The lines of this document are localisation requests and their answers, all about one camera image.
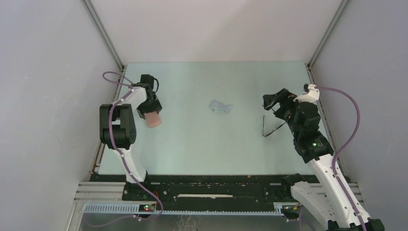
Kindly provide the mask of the pink glasses case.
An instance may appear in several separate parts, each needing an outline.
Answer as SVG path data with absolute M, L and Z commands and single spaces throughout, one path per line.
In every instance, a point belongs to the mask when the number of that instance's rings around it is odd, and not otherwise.
M 144 114 L 146 124 L 149 128 L 161 125 L 162 121 L 157 111 Z

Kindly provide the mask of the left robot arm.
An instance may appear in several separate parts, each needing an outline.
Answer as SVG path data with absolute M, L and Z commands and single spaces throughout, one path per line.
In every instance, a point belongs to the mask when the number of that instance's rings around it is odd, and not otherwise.
M 100 106 L 100 140 L 122 161 L 127 181 L 139 182 L 133 193 L 144 201 L 151 197 L 152 187 L 143 182 L 147 170 L 131 154 L 137 138 L 135 115 L 145 120 L 149 128 L 161 125 L 162 105 L 157 97 L 159 81 L 152 75 L 143 74 L 139 82 L 130 81 L 126 87 L 127 93 L 118 100 Z

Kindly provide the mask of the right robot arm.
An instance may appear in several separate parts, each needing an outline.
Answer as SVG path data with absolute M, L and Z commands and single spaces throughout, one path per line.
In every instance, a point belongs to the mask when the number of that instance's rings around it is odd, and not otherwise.
M 299 174 L 285 177 L 280 196 L 285 201 L 298 201 L 327 231 L 383 231 L 380 219 L 374 219 L 353 194 L 329 141 L 319 131 L 320 114 L 315 101 L 319 91 L 314 87 L 297 96 L 287 89 L 263 95 L 263 107 L 285 121 L 296 152 L 319 180 L 326 197 L 318 195 Z

